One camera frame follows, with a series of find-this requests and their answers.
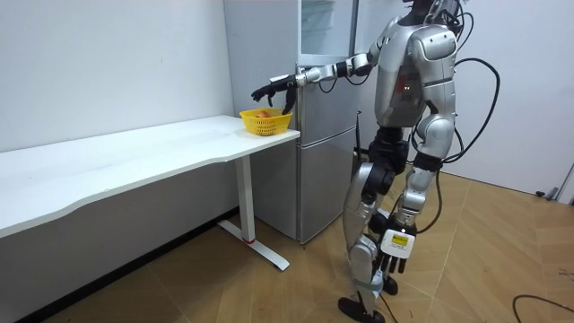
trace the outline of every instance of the humanoid robot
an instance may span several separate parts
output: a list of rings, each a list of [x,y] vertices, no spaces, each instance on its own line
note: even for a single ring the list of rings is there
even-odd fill
[[[420,233],[415,219],[450,150],[455,133],[453,78],[460,32],[459,7],[456,0],[413,0],[411,12],[389,22],[368,53],[300,74],[275,77],[251,95],[257,101],[265,96],[271,100],[277,92],[289,91],[292,95],[292,89],[307,84],[368,76],[378,67],[375,115],[379,130],[369,147],[370,162],[363,163],[352,179],[343,212],[358,300],[342,298],[338,305],[359,322],[385,322],[375,310],[375,300],[381,290],[398,293],[396,281],[388,274],[404,272]],[[422,118],[426,108],[430,115]],[[422,142],[415,147],[413,168],[406,175],[406,187],[397,201],[396,212],[387,218],[378,206],[394,177],[404,172],[409,144],[403,140],[403,132],[407,127],[415,127]]]

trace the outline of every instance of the yellow label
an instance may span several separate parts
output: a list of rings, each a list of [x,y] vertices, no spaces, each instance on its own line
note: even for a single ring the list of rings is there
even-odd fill
[[[393,234],[393,239],[392,239],[393,243],[399,245],[399,246],[403,246],[406,247],[406,244],[409,242],[408,238],[406,237],[401,237],[398,234]]]

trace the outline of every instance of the refrigerator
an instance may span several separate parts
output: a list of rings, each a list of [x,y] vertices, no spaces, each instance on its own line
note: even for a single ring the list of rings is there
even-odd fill
[[[266,106],[249,94],[269,78],[352,56],[358,6],[359,0],[224,0],[236,115]],[[257,218],[304,243],[343,211],[360,92],[345,79],[328,94],[315,84],[298,90],[290,128],[301,131],[299,140],[251,155]],[[273,103],[282,108],[284,94]]]
[[[351,182],[357,89],[336,87],[329,94],[301,89],[291,119],[299,140],[251,156],[256,217],[301,243],[343,211]]]

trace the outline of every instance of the wooden floor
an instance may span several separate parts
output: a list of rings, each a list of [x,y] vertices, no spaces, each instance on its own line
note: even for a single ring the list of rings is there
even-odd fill
[[[395,183],[387,210],[403,186]],[[520,293],[574,307],[574,207],[446,174],[441,186],[443,215],[394,276],[399,294],[386,296],[400,323],[516,322],[511,301]],[[433,189],[419,227],[436,207]],[[341,219],[305,247],[256,228],[291,262],[285,272],[214,228],[48,322],[352,322],[336,307],[354,295]],[[378,309],[392,322],[381,300]],[[521,300],[518,311],[524,322],[574,323],[539,301]]]

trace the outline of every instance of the plastic basket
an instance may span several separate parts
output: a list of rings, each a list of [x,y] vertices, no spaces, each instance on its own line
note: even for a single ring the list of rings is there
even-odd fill
[[[266,112],[270,117],[258,117],[261,112]],[[239,114],[243,119],[245,128],[251,134],[255,135],[274,135],[279,134],[287,129],[292,113],[282,115],[282,109],[252,109],[241,111]]]

